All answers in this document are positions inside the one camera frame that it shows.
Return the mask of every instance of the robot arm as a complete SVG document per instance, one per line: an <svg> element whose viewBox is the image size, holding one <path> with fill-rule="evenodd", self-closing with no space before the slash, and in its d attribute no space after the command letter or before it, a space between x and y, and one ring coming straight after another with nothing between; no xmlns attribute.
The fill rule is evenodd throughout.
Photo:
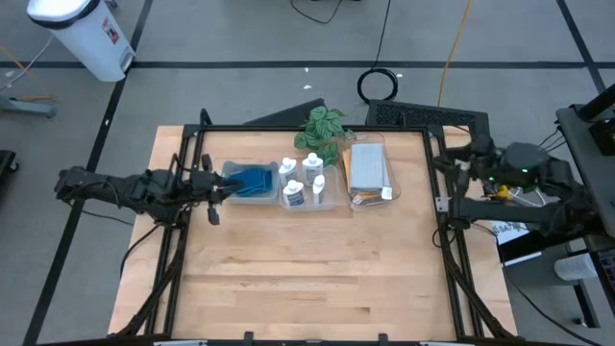
<svg viewBox="0 0 615 346"><path fill-rule="evenodd" d="M66 203L74 199L96 199L114 203L137 213L147 212L161 225L179 221L187 205L209 203L209 222L219 224L214 205L236 192L240 182L224 179L210 172L209 156L203 156L205 170L192 171L187 180L170 169L146 170L142 174L118 178L72 167L60 172L55 187L56 197Z"/></svg>
<svg viewBox="0 0 615 346"><path fill-rule="evenodd" d="M596 217L570 164L533 144L512 143L498 149L493 139L479 136L466 146L446 150L434 158L434 165L455 182L447 213L456 228L467 229L478 219L502 220L537 224L541 234L549 235L580 231ZM541 208L518 207L501 200L477 201L465 197L471 179L524 190L540 188L559 201Z"/></svg>

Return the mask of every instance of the white bottle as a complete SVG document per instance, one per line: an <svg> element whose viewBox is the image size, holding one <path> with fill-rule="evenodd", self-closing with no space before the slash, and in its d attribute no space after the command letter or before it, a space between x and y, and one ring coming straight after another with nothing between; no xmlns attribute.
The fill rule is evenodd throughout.
<svg viewBox="0 0 615 346"><path fill-rule="evenodd" d="M314 185L311 187L312 191L312 201L314 202L314 206L323 204L323 199L325 198L325 176L319 175L314 178Z"/></svg>
<svg viewBox="0 0 615 346"><path fill-rule="evenodd" d="M288 185L291 180L297 180L297 161L289 158L282 159L282 166L280 166L280 182L282 186Z"/></svg>
<svg viewBox="0 0 615 346"><path fill-rule="evenodd" d="M311 186L314 184L314 179L323 174L323 160L319 159L314 153L309 153L307 159L304 160L304 177L306 178L306 185Z"/></svg>
<svg viewBox="0 0 615 346"><path fill-rule="evenodd" d="M304 185L291 180L283 190L284 202L289 207L301 206L304 203Z"/></svg>

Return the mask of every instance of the wooden table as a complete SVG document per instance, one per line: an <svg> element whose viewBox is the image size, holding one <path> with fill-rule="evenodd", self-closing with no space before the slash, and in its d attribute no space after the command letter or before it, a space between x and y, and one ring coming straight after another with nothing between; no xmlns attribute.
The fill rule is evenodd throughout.
<svg viewBox="0 0 615 346"><path fill-rule="evenodd" d="M179 150L182 127L159 127L150 168L168 167ZM469 137L446 129L449 147ZM454 340L441 251L420 134L384 133L402 195L384 208L352 212L289 213L278 206L225 203L220 226L207 209L192 213L173 337L241 339ZM293 148L294 133L207 132L204 153L214 169L227 160L280 161L306 153ZM480 186L470 189L480 195ZM136 218L132 242L152 227ZM152 289L159 232L129 257L110 332L117 332ZM505 328L516 333L493 236L466 231L477 293ZM459 290L466 333L467 301ZM161 299L161 331L166 298Z"/></svg>

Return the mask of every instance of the yellow wire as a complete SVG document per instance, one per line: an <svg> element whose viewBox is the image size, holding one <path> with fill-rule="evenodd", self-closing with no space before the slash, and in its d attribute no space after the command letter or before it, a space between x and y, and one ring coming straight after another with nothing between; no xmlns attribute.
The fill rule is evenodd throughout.
<svg viewBox="0 0 615 346"><path fill-rule="evenodd" d="M465 21L468 18L468 14L470 13L470 8L472 7L472 0L468 0L465 4L465 10L463 11L463 18L461 18L461 24L459 24L459 29L457 30L457 35L455 36L455 42L453 42L453 48L451 49L451 54L449 54L449 58L446 60L446 64L444 64L444 69L442 70L442 78L440 79L440 92L438 93L438 107L440 107L440 102L442 101L442 92L444 91L444 82L446 81L446 71L449 69L449 64L453 59L453 54L455 53L455 49L457 47L457 43L459 42L459 37L461 37L461 32L463 28L465 28Z"/></svg>
<svg viewBox="0 0 615 346"><path fill-rule="evenodd" d="M40 87L42 87L45 92L47 92L47 96L25 96L25 97L21 97L18 100L20 101L31 101L31 100L54 100L53 95L51 94L51 92L49 92L49 89L47 88L47 86L45 85L45 83L32 71L28 71L26 70L26 67L24 67L21 62L19 62L12 54L11 52L9 52L9 50L3 46L0 46L0 51L2 51L9 59L11 59L12 62L14 62L17 66L19 66L19 68L21 68L22 71L26 71L26 75L33 80L35 83L37 83Z"/></svg>

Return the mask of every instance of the metal leg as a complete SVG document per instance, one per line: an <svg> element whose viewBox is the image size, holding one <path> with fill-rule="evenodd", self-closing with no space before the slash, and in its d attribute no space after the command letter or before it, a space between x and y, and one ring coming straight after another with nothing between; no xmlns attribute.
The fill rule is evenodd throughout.
<svg viewBox="0 0 615 346"><path fill-rule="evenodd" d="M34 115L44 115L47 118L56 116L56 108L34 102L15 101L0 95L0 111L23 112Z"/></svg>

